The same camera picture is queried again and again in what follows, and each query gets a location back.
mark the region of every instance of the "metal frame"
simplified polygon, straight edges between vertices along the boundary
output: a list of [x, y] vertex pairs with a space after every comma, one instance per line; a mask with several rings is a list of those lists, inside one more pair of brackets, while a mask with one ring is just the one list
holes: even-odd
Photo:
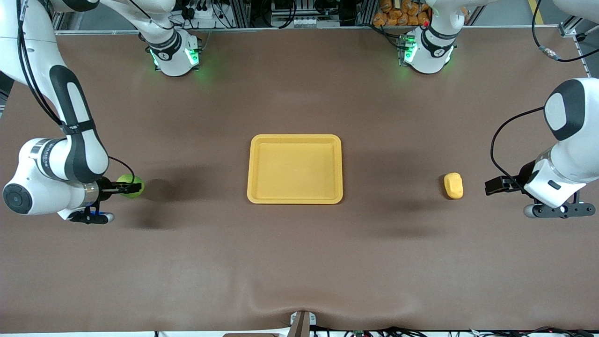
[[470, 14], [470, 20], [466, 24], [467, 26], [473, 26], [479, 19], [480, 14], [485, 10], [486, 6], [477, 6]]
[[570, 16], [565, 22], [559, 24], [559, 30], [563, 37], [574, 37], [576, 36], [576, 26], [578, 26], [583, 18], [579, 16]]
[[233, 9], [233, 18], [238, 28], [249, 28], [250, 26], [250, 5], [245, 0], [231, 0]]

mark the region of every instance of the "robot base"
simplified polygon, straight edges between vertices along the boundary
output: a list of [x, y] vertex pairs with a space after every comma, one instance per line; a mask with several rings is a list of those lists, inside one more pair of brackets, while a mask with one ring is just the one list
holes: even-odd
[[434, 74], [449, 62], [453, 47], [447, 52], [444, 51], [441, 57], [433, 57], [423, 46], [422, 31], [422, 28], [418, 27], [400, 37], [400, 48], [398, 49], [400, 65], [409, 65], [422, 74]]
[[186, 31], [178, 31], [178, 33], [182, 39], [181, 47], [172, 55], [171, 59], [162, 59], [160, 52], [155, 55], [151, 49], [147, 49], [154, 59], [156, 71], [161, 71], [171, 77], [183, 76], [191, 70], [197, 70], [202, 53], [202, 40]]

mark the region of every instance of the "yellow object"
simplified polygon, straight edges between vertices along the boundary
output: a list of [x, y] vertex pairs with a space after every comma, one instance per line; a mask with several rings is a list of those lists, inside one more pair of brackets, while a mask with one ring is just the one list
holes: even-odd
[[464, 186], [459, 173], [451, 172], [446, 174], [443, 177], [443, 185], [445, 185], [445, 191], [450, 198], [459, 199], [464, 196]]
[[[118, 179], [116, 179], [116, 182], [131, 182], [131, 178], [133, 178], [133, 176], [131, 174], [123, 174], [122, 176], [120, 176]], [[137, 198], [146, 188], [146, 184], [144, 184], [143, 180], [141, 180], [141, 178], [139, 178], [138, 176], [135, 176], [135, 180], [133, 180], [133, 183], [139, 183], [141, 182], [141, 189], [139, 192], [135, 192], [135, 193], [129, 193], [129, 194], [121, 194], [124, 197], [127, 198]]]
[[247, 198], [255, 204], [336, 204], [343, 198], [341, 140], [333, 134], [252, 139]]

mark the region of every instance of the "yellow sponge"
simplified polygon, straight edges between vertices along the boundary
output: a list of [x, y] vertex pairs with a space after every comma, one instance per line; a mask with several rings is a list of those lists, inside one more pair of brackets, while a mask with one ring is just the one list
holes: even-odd
[[462, 184], [462, 177], [459, 173], [451, 172], [443, 177], [443, 185], [445, 185], [445, 191], [447, 196], [452, 199], [459, 199], [464, 196], [464, 186]]

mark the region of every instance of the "black cable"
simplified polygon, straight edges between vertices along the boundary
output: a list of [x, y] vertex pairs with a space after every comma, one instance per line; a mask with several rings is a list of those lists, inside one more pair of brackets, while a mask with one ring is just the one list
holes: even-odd
[[23, 71], [23, 76], [25, 77], [25, 81], [27, 82], [27, 86], [31, 91], [31, 94], [34, 96], [35, 101], [40, 105], [42, 110], [52, 119], [56, 124], [61, 125], [61, 121], [56, 116], [54, 111], [50, 108], [50, 105], [44, 98], [44, 95], [41, 93], [40, 87], [37, 85], [37, 81], [35, 80], [35, 76], [33, 74], [33, 70], [31, 68], [31, 63], [29, 62], [29, 55], [27, 51], [27, 47], [25, 45], [25, 34], [23, 32], [23, 20], [21, 19], [21, 3], [17, 0], [17, 51], [19, 53], [19, 63], [21, 65], [21, 70]]
[[493, 138], [491, 139], [491, 161], [493, 162], [493, 165], [495, 165], [495, 167], [497, 169], [499, 169], [499, 171], [501, 171], [504, 175], [506, 175], [507, 177], [510, 178], [510, 180], [514, 183], [514, 185], [516, 185], [523, 193], [525, 193], [526, 195], [528, 195], [529, 197], [533, 198], [533, 196], [531, 196], [528, 192], [526, 192], [524, 190], [524, 187], [522, 187], [517, 181], [516, 179], [511, 176], [509, 173], [507, 173], [499, 164], [497, 164], [497, 162], [495, 161], [495, 155], [494, 155], [494, 150], [495, 150], [495, 139], [497, 138], [497, 135], [499, 135], [499, 132], [507, 125], [509, 124], [511, 121], [518, 119], [520, 117], [526, 116], [526, 115], [530, 115], [533, 112], [537, 112], [537, 111], [541, 111], [543, 110], [544, 107], [538, 107], [536, 109], [532, 109], [529, 110], [527, 112], [523, 112], [521, 114], [518, 114], [510, 119], [508, 119], [507, 121], [503, 122], [503, 124], [501, 124], [501, 126], [497, 129], [497, 131], [495, 131], [495, 134], [493, 135]]
[[376, 28], [376, 26], [371, 25], [369, 23], [363, 23], [363, 24], [361, 24], [361, 26], [370, 27], [375, 32], [383, 35], [385, 37], [385, 39], [387, 40], [387, 42], [389, 42], [392, 46], [394, 46], [395, 48], [401, 49], [401, 47], [399, 45], [395, 44], [395, 42], [393, 42], [389, 39], [389, 38], [397, 39], [400, 37], [399, 35], [390, 34], [390, 33], [385, 32], [385, 29], [382, 26], [380, 27], [380, 29]]
[[135, 173], [133, 172], [133, 169], [131, 168], [131, 166], [127, 165], [124, 161], [117, 159], [115, 157], [108, 156], [108, 159], [112, 159], [117, 163], [121, 163], [122, 166], [125, 166], [129, 170], [129, 172], [131, 172], [131, 182], [129, 183], [129, 185], [133, 185], [133, 182], [135, 181]]
[[[231, 26], [227, 26], [224, 22], [222, 22], [222, 20], [220, 19], [220, 17], [216, 14], [216, 9], [214, 9], [214, 2], [216, 0], [212, 0], [210, 3], [212, 4], [212, 10], [214, 11], [214, 16], [216, 16], [217, 19], [219, 19], [219, 22], [225, 27], [225, 28], [232, 28]], [[222, 11], [222, 7], [220, 9], [220, 13], [222, 14], [223, 17], [226, 17], [225, 13], [223, 13]]]
[[315, 10], [316, 10], [318, 13], [320, 13], [321, 15], [325, 15], [325, 16], [339, 14], [339, 8], [338, 8], [338, 9], [335, 9], [335, 10], [332, 10], [332, 11], [327, 11], [327, 10], [325, 10], [325, 8], [324, 8], [324, 7], [318, 7], [318, 5], [317, 5], [317, 4], [318, 4], [320, 1], [323, 1], [323, 0], [314, 0], [314, 9], [315, 9]]
[[371, 25], [371, 24], [369, 24], [369, 23], [362, 23], [362, 24], [360, 24], [360, 26], [369, 27], [369, 28], [371, 28], [372, 30], [374, 30], [375, 32], [377, 32], [377, 33], [379, 33], [379, 34], [381, 34], [381, 35], [383, 35], [383, 36], [386, 36], [386, 37], [391, 37], [391, 38], [399, 38], [399, 37], [400, 37], [399, 35], [395, 35], [395, 34], [387, 33], [387, 32], [385, 32], [385, 31], [382, 29], [382, 27], [381, 27], [381, 29], [379, 29], [379, 28], [377, 28], [376, 26], [374, 26], [374, 25]]
[[150, 19], [150, 21], [151, 21], [151, 22], [153, 22], [153, 23], [154, 23], [156, 26], [158, 26], [158, 27], [160, 27], [160, 28], [162, 28], [162, 29], [164, 29], [164, 30], [166, 30], [166, 31], [170, 31], [171, 29], [174, 29], [174, 28], [175, 28], [175, 26], [174, 26], [174, 25], [172, 25], [172, 26], [171, 26], [171, 27], [169, 27], [169, 28], [166, 28], [166, 27], [163, 27], [162, 25], [159, 25], [159, 24], [158, 24], [158, 22], [154, 21], [154, 20], [152, 19], [152, 17], [151, 17], [151, 16], [150, 16], [148, 13], [146, 13], [146, 11], [144, 11], [144, 10], [143, 10], [143, 9], [142, 9], [142, 8], [141, 8], [139, 5], [137, 5], [137, 4], [135, 3], [135, 1], [133, 1], [133, 0], [129, 0], [129, 2], [130, 2], [130, 3], [132, 3], [132, 4], [133, 4], [133, 6], [137, 7], [137, 9], [139, 9], [139, 10], [140, 10], [142, 13], [144, 13], [144, 15], [145, 15], [145, 16], [147, 16], [147, 18], [148, 18], [148, 19]]
[[[289, 0], [291, 2], [291, 6], [289, 7], [289, 15], [287, 17], [287, 19], [285, 20], [285, 23], [282, 26], [279, 26], [277, 28], [279, 29], [283, 29], [287, 26], [289, 26], [295, 18], [295, 14], [297, 13], [297, 3], [295, 2], [295, 0]], [[262, 21], [264, 21], [264, 24], [267, 25], [268, 27], [273, 28], [274, 26], [268, 22], [268, 20], [266, 19], [266, 13], [268, 13], [270, 11], [269, 8], [266, 8], [266, 11], [264, 10], [265, 5], [267, 4], [268, 0], [262, 0], [262, 3], [260, 5], [260, 15], [262, 17]]]
[[227, 24], [229, 25], [229, 28], [235, 28], [235, 27], [233, 27], [233, 25], [232, 25], [232, 24], [231, 24], [231, 22], [229, 21], [229, 18], [227, 17], [227, 15], [225, 14], [225, 12], [223, 11], [223, 4], [222, 4], [222, 1], [221, 1], [221, 0], [213, 0], [213, 3], [214, 3], [214, 2], [216, 2], [216, 1], [218, 1], [218, 2], [216, 3], [216, 5], [219, 7], [220, 13], [221, 13], [221, 14], [223, 14], [223, 16], [225, 17], [225, 20], [226, 20]]
[[[541, 46], [541, 44], [539, 43], [539, 39], [537, 38], [537, 32], [536, 32], [536, 31], [535, 31], [535, 29], [534, 29], [534, 25], [535, 25], [535, 21], [537, 20], [537, 14], [539, 13], [539, 6], [541, 5], [541, 1], [542, 1], [542, 0], [538, 0], [538, 1], [537, 1], [537, 6], [535, 7], [535, 9], [534, 9], [534, 13], [533, 13], [533, 23], [532, 23], [532, 25], [531, 25], [531, 27], [532, 27], [532, 31], [533, 31], [533, 40], [534, 40], [534, 43], [537, 45], [537, 47], [538, 47], [539, 49], [541, 49], [541, 48], [542, 48], [542, 46]], [[584, 54], [584, 55], [578, 56], [577, 58], [572, 58], [572, 59], [562, 59], [562, 58], [559, 58], [559, 57], [558, 57], [558, 58], [557, 58], [557, 59], [555, 59], [555, 60], [556, 60], [556, 61], [558, 61], [558, 62], [572, 62], [572, 61], [578, 61], [578, 60], [580, 60], [580, 59], [583, 59], [583, 58], [585, 58], [585, 57], [587, 57], [587, 56], [591, 56], [591, 55], [593, 55], [593, 54], [595, 54], [595, 53], [598, 53], [598, 52], [599, 52], [599, 49], [595, 49], [595, 50], [593, 50], [592, 52], [589, 52], [589, 53], [587, 53], [587, 54]]]

